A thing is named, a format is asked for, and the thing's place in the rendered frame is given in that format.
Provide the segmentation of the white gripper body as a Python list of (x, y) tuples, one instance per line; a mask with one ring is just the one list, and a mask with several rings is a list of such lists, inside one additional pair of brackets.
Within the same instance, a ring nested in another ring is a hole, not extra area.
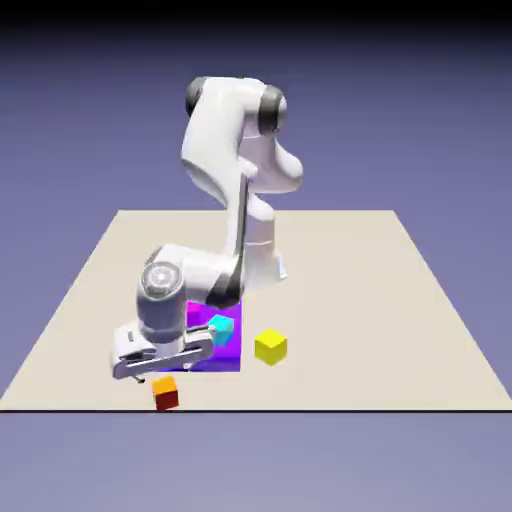
[(124, 379), (192, 366), (212, 356), (214, 334), (213, 327), (203, 325), (185, 330), (168, 343), (153, 343), (141, 334), (137, 324), (125, 324), (114, 331), (112, 376)]

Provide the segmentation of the small orange cube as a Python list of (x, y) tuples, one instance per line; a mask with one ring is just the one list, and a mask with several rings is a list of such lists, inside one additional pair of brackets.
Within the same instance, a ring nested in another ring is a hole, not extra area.
[(179, 393), (173, 376), (154, 380), (152, 394), (157, 411), (166, 411), (179, 406)]

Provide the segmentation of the small cyan cube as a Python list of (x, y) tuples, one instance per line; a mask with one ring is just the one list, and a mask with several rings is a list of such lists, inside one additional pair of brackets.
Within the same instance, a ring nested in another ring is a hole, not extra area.
[(224, 347), (231, 341), (235, 326), (232, 318), (216, 314), (208, 321), (208, 326), (213, 329), (213, 343), (216, 347)]

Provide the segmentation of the small yellow cube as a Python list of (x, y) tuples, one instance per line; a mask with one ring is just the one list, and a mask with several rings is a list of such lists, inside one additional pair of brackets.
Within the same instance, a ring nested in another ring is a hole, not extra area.
[(283, 360), (287, 355), (287, 348), (288, 338), (273, 329), (268, 329), (255, 337), (255, 357), (269, 366)]

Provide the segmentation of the large purple box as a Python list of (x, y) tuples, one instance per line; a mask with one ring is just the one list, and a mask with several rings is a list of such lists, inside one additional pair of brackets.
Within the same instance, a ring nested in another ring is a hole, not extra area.
[(216, 314), (230, 317), (234, 320), (234, 334), (231, 341), (224, 347), (214, 345), (210, 358), (200, 361), (191, 368), (194, 372), (239, 372), (241, 366), (242, 345), (242, 304), (218, 310), (214, 307), (201, 305), (201, 312), (197, 315), (187, 313), (187, 326), (195, 327), (208, 324), (208, 321)]

